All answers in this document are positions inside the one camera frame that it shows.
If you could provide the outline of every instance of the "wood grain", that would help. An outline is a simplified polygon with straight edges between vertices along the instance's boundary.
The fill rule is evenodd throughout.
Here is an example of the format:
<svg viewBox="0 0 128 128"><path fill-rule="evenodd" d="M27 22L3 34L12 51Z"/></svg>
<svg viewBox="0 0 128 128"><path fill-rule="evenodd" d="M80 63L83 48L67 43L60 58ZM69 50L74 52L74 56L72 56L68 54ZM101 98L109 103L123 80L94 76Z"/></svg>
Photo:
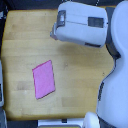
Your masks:
<svg viewBox="0 0 128 128"><path fill-rule="evenodd" d="M113 60L105 46L87 48L49 34L57 10L10 11L3 44L4 109L11 120L84 117ZM36 100L32 69L52 60L56 91Z"/></svg>

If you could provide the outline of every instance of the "pink towel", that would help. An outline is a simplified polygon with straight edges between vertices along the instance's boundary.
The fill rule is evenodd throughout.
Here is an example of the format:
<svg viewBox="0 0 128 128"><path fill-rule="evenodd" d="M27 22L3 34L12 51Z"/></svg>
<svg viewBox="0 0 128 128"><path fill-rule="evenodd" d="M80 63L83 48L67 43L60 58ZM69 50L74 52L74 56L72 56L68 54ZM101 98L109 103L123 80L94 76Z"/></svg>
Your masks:
<svg viewBox="0 0 128 128"><path fill-rule="evenodd" d="M36 99L55 91L52 61L49 60L32 69Z"/></svg>

